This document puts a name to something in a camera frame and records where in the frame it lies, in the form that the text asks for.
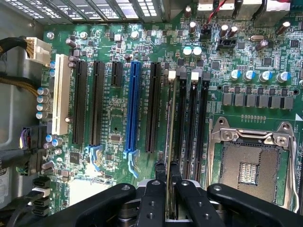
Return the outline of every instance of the pci slot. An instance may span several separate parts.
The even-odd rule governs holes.
[[[155,151],[157,138],[160,77],[161,63],[151,63],[150,91],[148,97],[147,127],[145,141],[145,152],[150,153],[153,153]]]
[[[138,174],[134,171],[134,155],[136,154],[136,141],[138,130],[139,116],[139,99],[140,99],[140,77],[141,63],[133,61],[131,63],[131,73],[128,89],[127,103],[127,123],[126,123],[126,142],[123,158],[129,157],[128,165],[130,172],[137,178]]]
[[[89,122],[89,144],[91,146],[100,145],[101,124],[103,112],[103,88],[104,88],[104,70],[105,64],[101,61],[94,61],[93,64],[93,85],[90,106]]]
[[[84,120],[86,103],[87,62],[76,62],[74,119],[72,126],[72,142],[82,144],[84,140]]]
[[[119,61],[112,62],[112,78],[110,85],[113,87],[122,86],[123,64]]]
[[[56,54],[55,62],[52,134],[64,135],[68,133],[65,118],[69,112],[71,69],[68,56],[64,54]]]

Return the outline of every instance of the black pcie slot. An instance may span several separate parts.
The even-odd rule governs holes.
[[[122,86],[122,74],[123,74],[123,64],[119,61],[112,62],[112,78],[111,86],[121,87]]]
[[[161,77],[161,63],[152,62],[151,75],[150,75],[150,91],[148,96],[146,141],[145,141],[145,152],[151,152],[151,153],[155,151],[156,138],[157,138],[159,97],[160,97],[160,77]]]
[[[82,144],[84,139],[85,102],[87,83],[87,62],[76,62],[74,116],[72,125],[72,142]]]
[[[100,145],[101,124],[103,112],[103,87],[104,87],[105,64],[101,61],[94,61],[93,65],[93,98],[90,102],[92,110],[90,111],[89,122],[89,144]]]

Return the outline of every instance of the red wire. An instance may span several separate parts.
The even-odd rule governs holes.
[[[220,2],[219,6],[209,15],[209,18],[208,18],[206,24],[208,24],[211,21],[211,19],[214,16],[214,14],[216,14],[220,10],[220,8],[222,7],[222,5],[224,5],[226,1],[227,0],[224,0],[224,1]]]

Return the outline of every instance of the pcie slot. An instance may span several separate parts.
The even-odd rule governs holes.
[[[123,64],[119,61],[112,62],[112,78],[111,86],[121,87],[122,86],[122,74],[123,74]]]
[[[103,112],[103,87],[104,87],[104,70],[105,64],[101,61],[94,61],[93,64],[93,85],[90,106],[90,123],[89,123],[89,144],[96,146],[100,144],[101,124]]]
[[[136,178],[138,177],[138,174],[134,171],[134,155],[136,154],[136,141],[138,129],[140,77],[141,63],[138,61],[133,61],[131,63],[131,73],[128,89],[126,142],[125,150],[123,152],[123,158],[128,157],[129,171]]]
[[[84,139],[87,65],[85,61],[76,62],[74,119],[72,126],[72,142],[75,144],[82,144]]]
[[[150,91],[148,97],[145,152],[153,153],[157,138],[160,97],[161,63],[151,63]]]

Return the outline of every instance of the white power connector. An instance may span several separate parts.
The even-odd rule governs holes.
[[[36,37],[27,37],[27,40],[33,41],[34,57],[28,57],[27,53],[25,53],[25,59],[38,62],[43,65],[49,65],[51,63],[52,46]]]

